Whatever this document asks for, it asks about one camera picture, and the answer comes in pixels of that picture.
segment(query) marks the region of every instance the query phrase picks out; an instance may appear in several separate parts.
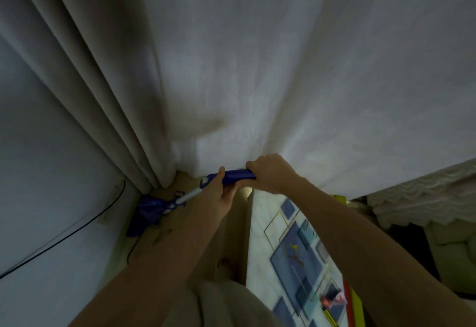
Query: person's right hand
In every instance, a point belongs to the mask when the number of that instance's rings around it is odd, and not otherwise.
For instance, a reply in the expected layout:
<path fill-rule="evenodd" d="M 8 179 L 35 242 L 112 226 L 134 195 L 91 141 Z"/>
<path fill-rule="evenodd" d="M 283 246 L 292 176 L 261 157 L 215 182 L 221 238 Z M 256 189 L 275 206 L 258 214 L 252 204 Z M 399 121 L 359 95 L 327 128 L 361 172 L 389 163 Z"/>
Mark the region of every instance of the person's right hand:
<path fill-rule="evenodd" d="M 279 154 L 260 156 L 246 162 L 246 167 L 256 175 L 256 180 L 243 179 L 237 186 L 249 186 L 272 194 L 284 194 L 285 188 L 297 174 Z"/>

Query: red object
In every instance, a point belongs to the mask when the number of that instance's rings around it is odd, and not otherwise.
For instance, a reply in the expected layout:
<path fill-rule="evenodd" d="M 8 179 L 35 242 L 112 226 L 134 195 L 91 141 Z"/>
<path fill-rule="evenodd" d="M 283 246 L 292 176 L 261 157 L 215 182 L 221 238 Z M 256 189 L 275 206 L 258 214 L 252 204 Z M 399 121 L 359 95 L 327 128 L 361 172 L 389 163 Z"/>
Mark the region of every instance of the red object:
<path fill-rule="evenodd" d="M 355 327 L 355 320 L 354 320 L 354 306 L 352 305 L 352 294 L 350 293 L 350 286 L 349 283 L 344 279 L 344 295 L 346 296 L 347 305 L 346 305 L 346 312 L 347 312 L 347 320 L 349 327 Z"/>

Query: gray curtain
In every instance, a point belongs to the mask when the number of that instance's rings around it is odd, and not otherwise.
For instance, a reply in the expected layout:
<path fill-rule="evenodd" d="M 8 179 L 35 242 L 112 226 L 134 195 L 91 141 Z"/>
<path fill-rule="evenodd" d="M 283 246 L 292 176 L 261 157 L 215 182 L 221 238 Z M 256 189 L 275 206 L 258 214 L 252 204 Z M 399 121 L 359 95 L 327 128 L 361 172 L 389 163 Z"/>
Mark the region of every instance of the gray curtain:
<path fill-rule="evenodd" d="M 142 191 L 280 152 L 353 198 L 476 156 L 476 0 L 0 0 Z"/>

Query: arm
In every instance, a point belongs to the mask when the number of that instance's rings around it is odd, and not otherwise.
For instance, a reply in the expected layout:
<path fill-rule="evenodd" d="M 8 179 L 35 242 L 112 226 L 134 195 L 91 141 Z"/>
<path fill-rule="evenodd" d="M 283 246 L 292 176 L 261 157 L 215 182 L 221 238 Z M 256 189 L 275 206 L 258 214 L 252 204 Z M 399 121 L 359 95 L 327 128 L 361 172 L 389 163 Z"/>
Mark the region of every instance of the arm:
<path fill-rule="evenodd" d="M 203 189 L 180 230 L 135 259 L 78 314 L 70 327 L 160 326 L 204 252 L 237 190 L 225 169 Z"/>
<path fill-rule="evenodd" d="M 476 326 L 474 312 L 399 244 L 281 156 L 260 156 L 246 166 L 257 179 L 237 184 L 284 194 L 299 207 L 378 326 Z"/>

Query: hand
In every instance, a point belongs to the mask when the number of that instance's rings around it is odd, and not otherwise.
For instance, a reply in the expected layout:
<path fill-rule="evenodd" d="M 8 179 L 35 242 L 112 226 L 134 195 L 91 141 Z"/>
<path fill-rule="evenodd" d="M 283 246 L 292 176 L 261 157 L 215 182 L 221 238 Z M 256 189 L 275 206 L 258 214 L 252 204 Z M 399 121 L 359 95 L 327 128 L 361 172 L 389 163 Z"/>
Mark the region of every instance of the hand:
<path fill-rule="evenodd" d="M 256 180 L 243 179 L 237 186 L 249 186 L 272 194 L 284 194 L 290 179 L 298 174 L 279 154 L 260 156 L 246 162 L 246 167 L 256 175 Z"/>
<path fill-rule="evenodd" d="M 233 202 L 233 197 L 238 189 L 238 186 L 230 185 L 224 186 L 221 181 L 225 176 L 225 168 L 220 167 L 217 176 L 208 184 L 200 195 L 197 197 L 203 209 L 215 213 L 219 218 L 218 222 L 227 215 Z"/>

